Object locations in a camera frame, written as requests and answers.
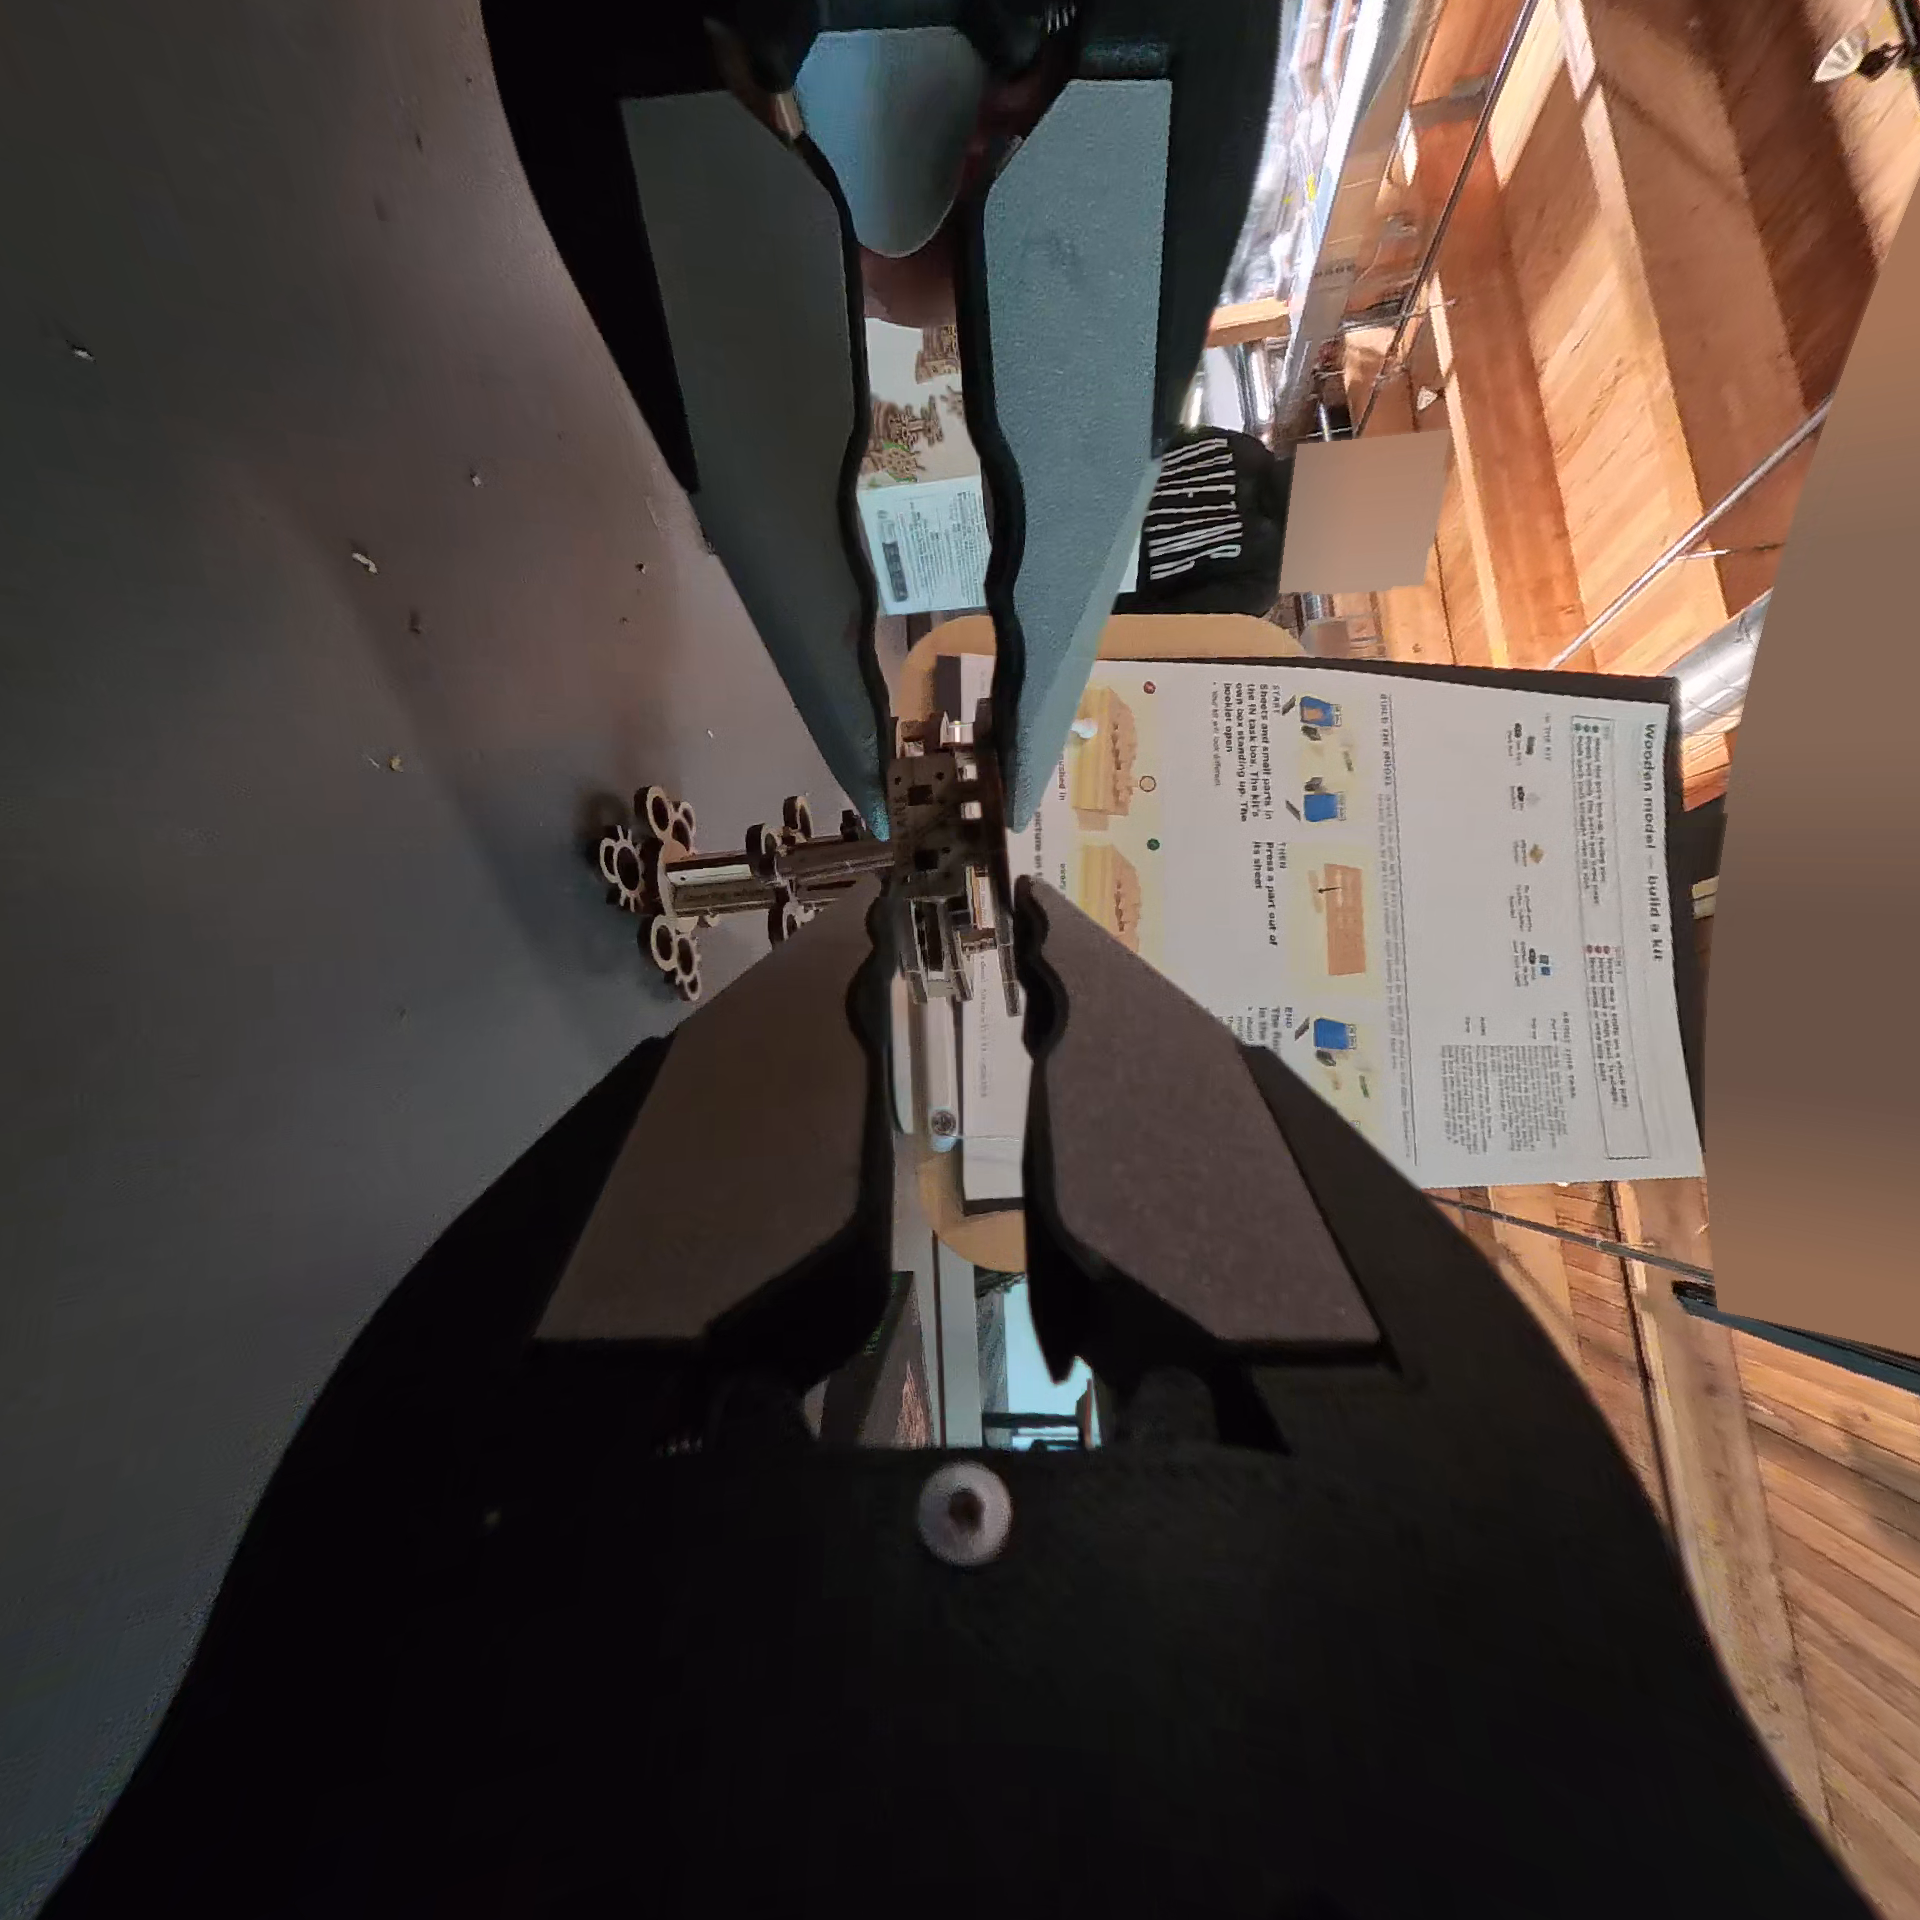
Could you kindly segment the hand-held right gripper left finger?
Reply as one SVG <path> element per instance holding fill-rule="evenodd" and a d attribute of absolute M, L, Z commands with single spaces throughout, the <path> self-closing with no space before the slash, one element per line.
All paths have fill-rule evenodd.
<path fill-rule="evenodd" d="M 534 1334 L 539 1361 L 788 1400 L 893 1292 L 893 950 L 852 884 L 683 1021 Z"/>

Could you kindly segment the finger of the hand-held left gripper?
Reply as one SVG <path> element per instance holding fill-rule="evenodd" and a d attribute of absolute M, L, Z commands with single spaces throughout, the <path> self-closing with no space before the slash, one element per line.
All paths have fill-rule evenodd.
<path fill-rule="evenodd" d="M 1159 457 L 1173 81 L 1068 81 L 983 198 L 1007 821 L 1049 792 Z"/>
<path fill-rule="evenodd" d="M 828 771 L 886 839 L 893 703 L 852 502 L 870 387 L 847 201 L 809 136 L 784 138 L 727 89 L 625 102 L 622 133 L 692 507 Z"/>

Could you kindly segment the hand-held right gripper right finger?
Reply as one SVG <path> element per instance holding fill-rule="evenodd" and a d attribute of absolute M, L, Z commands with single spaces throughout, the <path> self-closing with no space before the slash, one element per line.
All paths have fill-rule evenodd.
<path fill-rule="evenodd" d="M 1378 1358 L 1244 1045 L 1078 904 L 1018 886 L 1027 1309 L 1056 1374 Z"/>

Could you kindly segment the white printed kit box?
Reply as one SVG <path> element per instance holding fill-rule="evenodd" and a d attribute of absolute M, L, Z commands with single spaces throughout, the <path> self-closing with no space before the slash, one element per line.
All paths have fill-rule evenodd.
<path fill-rule="evenodd" d="M 886 616 L 980 612 L 989 565 L 957 327 L 866 321 L 870 435 L 856 515 Z"/>

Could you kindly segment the wooden gear model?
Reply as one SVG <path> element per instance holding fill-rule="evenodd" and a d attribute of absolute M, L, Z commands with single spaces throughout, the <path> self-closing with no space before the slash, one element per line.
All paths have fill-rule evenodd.
<path fill-rule="evenodd" d="M 697 852 L 693 805 L 649 784 L 633 821 L 598 841 L 613 907 L 640 922 L 640 948 L 685 1002 L 702 995 L 698 934 L 721 919 L 762 919 L 784 945 L 830 904 L 876 882 L 893 907 L 893 952 L 915 1002 L 973 999 L 1000 984 L 1019 1015 L 1014 884 L 989 700 L 959 712 L 898 722 L 885 757 L 879 839 L 859 810 L 815 828 L 802 795 L 753 824 L 739 852 Z"/>

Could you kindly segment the person's black shirt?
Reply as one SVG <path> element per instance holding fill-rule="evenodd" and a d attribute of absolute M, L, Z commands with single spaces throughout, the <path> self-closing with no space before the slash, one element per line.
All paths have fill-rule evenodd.
<path fill-rule="evenodd" d="M 1116 616 L 1268 617 L 1289 523 L 1294 454 L 1233 428 L 1178 428 L 1140 525 Z"/>

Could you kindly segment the instruction sheet on stand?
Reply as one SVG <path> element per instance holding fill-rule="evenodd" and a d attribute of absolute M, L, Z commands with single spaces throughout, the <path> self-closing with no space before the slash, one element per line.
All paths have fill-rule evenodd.
<path fill-rule="evenodd" d="M 1667 681 L 1116 617 L 1014 880 L 1429 1191 L 1705 1172 Z"/>

